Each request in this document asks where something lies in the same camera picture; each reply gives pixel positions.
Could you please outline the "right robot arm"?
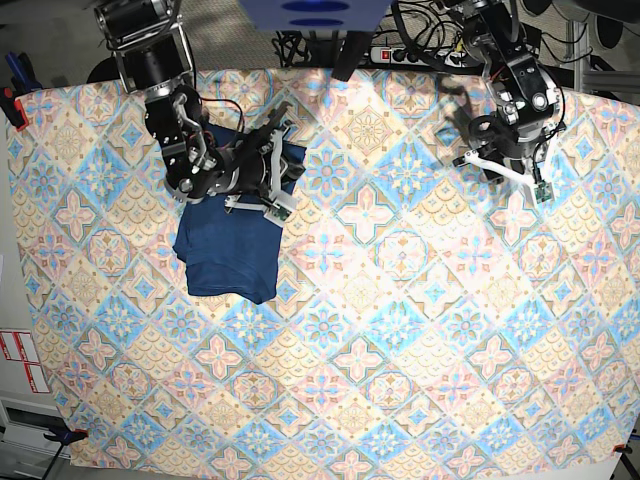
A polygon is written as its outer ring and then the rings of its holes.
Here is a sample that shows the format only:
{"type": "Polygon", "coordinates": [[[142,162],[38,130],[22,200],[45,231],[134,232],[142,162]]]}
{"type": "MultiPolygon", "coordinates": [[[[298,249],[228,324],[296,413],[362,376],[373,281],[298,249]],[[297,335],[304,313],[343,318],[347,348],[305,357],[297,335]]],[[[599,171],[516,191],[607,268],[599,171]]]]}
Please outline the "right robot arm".
{"type": "Polygon", "coordinates": [[[166,190],[197,204],[222,196],[226,211],[253,210],[282,226],[297,201],[284,187],[304,171],[284,154],[289,103],[250,132],[218,142],[197,93],[196,67],[178,1],[104,1],[94,9],[125,90],[141,92],[145,125],[159,142],[166,190]]]}

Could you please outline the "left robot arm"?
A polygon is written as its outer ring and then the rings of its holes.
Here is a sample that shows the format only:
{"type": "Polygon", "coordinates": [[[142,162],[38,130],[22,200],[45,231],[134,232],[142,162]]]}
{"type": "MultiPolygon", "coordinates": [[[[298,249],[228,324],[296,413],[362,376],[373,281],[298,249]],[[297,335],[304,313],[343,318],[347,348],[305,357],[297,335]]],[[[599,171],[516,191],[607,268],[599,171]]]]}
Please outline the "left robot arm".
{"type": "Polygon", "coordinates": [[[391,4],[391,16],[409,54],[442,73],[480,75],[496,105],[469,121],[469,149],[452,164],[474,165],[490,182],[517,183],[536,204],[552,201],[546,162],[566,129],[566,100],[561,84],[527,46],[516,3],[445,1],[443,9],[461,28],[464,51],[476,66],[449,66],[418,36],[410,36],[398,1],[391,4]]]}

